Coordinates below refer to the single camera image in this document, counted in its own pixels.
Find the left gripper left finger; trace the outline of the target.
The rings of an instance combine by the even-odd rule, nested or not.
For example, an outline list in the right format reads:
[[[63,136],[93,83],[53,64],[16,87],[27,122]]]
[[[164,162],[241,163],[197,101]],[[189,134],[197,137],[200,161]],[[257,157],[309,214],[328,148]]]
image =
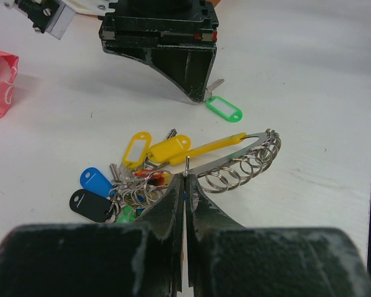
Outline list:
[[[0,244],[0,296],[176,296],[184,177],[132,223],[14,228]]]

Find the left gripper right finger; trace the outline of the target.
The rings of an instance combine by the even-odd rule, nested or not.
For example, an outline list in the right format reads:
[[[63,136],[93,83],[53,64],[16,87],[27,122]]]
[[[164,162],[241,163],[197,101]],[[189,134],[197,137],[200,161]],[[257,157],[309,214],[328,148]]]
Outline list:
[[[337,228],[247,228],[185,179],[188,280],[195,296],[371,296],[371,278]]]

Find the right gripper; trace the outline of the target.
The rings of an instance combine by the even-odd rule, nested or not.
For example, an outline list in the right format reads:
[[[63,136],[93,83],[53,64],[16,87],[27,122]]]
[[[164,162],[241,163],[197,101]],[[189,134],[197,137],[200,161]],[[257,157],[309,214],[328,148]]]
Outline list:
[[[217,47],[199,45],[218,39],[212,2],[118,1],[109,6],[114,12],[99,18],[105,53],[148,65],[193,102],[205,101]]]

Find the key with green tag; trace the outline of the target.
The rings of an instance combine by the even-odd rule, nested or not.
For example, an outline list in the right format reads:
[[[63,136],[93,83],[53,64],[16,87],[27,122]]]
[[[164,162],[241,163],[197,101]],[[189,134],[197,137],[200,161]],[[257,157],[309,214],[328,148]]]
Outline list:
[[[205,91],[205,105],[209,110],[230,123],[237,123],[243,117],[243,112],[222,97],[213,95],[214,89],[224,83],[224,79],[215,80]]]

